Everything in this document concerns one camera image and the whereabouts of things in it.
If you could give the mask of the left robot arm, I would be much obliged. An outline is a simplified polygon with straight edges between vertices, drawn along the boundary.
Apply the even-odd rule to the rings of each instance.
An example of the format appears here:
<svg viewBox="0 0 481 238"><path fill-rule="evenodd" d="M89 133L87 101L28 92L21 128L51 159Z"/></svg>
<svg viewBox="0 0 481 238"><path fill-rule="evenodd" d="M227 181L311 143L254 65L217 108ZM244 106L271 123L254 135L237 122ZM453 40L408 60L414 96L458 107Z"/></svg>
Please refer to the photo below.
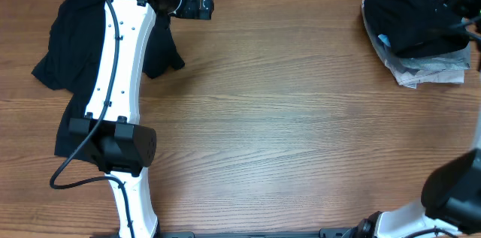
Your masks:
<svg viewBox="0 0 481 238"><path fill-rule="evenodd" d="M69 122L77 148L102 173L119 214L117 237L159 237L148 180L156 132L140 124L144 57L157 17L210 20L213 0L104 0L104 40L94 89L83 117Z"/></svg>

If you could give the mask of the dark grey folded shirt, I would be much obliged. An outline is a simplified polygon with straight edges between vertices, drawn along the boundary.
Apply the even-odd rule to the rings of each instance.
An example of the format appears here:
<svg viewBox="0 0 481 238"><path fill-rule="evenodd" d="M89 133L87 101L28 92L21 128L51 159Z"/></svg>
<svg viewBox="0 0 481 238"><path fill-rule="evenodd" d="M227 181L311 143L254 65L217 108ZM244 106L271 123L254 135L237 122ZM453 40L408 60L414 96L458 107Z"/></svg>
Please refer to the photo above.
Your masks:
<svg viewBox="0 0 481 238"><path fill-rule="evenodd" d="M384 45L387 51L388 61L401 73L409 72L416 74L417 71L460 71L470 68L470 46L451 53L437 56L424 56L421 58L400 58L391 48Z"/></svg>

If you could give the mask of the black shirt on pile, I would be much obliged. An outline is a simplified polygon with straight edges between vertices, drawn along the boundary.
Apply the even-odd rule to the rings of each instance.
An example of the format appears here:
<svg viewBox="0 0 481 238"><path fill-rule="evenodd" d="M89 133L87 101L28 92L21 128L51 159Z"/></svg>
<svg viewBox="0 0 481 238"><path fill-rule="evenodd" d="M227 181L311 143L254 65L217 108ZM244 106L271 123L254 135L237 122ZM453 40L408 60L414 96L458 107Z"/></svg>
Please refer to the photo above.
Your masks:
<svg viewBox="0 0 481 238"><path fill-rule="evenodd" d="M49 89L72 92L56 135L54 155L68 157L78 146L68 132L71 118L83 118L98 75L104 42L104 0L65 0L50 29L48 51L32 75ZM143 72L155 79L185 62L177 52L170 17L157 15L144 58Z"/></svg>

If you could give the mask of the black t-shirt with logo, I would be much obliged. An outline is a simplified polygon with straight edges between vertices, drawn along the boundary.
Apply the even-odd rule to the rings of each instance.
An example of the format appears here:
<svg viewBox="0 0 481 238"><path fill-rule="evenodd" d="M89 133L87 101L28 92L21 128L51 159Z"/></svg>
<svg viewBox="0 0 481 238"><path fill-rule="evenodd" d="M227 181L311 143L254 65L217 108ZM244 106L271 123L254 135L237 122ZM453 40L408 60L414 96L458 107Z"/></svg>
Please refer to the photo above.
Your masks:
<svg viewBox="0 0 481 238"><path fill-rule="evenodd" d="M364 0L365 18L376 35L385 35L400 58L421 58L462 50L467 35L451 32L461 17L439 0Z"/></svg>

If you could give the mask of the light blue folded t-shirt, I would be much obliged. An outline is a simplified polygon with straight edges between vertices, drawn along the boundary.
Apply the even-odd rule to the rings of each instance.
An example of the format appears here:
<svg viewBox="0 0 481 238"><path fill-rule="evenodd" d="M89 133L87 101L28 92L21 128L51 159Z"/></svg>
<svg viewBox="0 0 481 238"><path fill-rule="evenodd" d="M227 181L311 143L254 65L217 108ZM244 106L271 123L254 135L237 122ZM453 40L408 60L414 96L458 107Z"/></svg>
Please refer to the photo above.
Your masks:
<svg viewBox="0 0 481 238"><path fill-rule="evenodd" d="M378 35L378 38L379 38L387 47L390 47L390 46L391 46L390 41L389 41L389 38L388 38L387 35L380 34L380 35Z"/></svg>

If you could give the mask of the white mesh folded shirt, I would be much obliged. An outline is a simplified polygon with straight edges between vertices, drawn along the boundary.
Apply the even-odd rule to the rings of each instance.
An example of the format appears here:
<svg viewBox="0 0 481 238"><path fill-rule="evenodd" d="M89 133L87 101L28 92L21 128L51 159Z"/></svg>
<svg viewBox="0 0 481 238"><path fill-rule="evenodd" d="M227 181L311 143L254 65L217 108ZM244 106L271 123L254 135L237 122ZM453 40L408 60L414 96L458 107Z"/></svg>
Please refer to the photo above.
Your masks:
<svg viewBox="0 0 481 238"><path fill-rule="evenodd" d="M406 86L408 88L415 89L420 83L464 83L464 73L466 70L417 71L416 74L411 74L409 72L401 73L394 67L391 62L388 61L387 51L383 49L383 46L385 44L378 38L378 35L374 32L374 30L371 28L370 24L366 20L364 2L362 2L362 19L366 32L376 54L378 55L381 62L391 71L399 86Z"/></svg>

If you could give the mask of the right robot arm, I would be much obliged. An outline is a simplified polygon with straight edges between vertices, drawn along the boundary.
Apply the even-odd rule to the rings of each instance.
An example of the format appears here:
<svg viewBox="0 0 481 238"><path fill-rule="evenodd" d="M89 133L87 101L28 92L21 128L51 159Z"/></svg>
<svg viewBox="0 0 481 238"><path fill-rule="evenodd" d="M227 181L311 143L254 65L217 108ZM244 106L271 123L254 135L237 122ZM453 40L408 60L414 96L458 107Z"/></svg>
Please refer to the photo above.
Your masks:
<svg viewBox="0 0 481 238"><path fill-rule="evenodd" d="M441 0L467 20L451 26L480 46L480 0ZM397 210L376 212L347 231L348 237L457 237L480 232L480 125L469 152L437 168L419 200Z"/></svg>

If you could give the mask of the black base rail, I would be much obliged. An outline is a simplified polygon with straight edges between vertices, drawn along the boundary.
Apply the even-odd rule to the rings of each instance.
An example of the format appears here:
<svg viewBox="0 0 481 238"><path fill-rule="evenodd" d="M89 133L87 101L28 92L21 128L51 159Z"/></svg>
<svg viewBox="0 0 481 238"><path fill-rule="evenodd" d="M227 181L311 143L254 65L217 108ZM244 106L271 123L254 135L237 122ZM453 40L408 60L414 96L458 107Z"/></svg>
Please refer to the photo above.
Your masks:
<svg viewBox="0 0 481 238"><path fill-rule="evenodd" d="M322 228L318 231L288 231L264 233L193 233L157 232L153 238L351 238L357 227Z"/></svg>

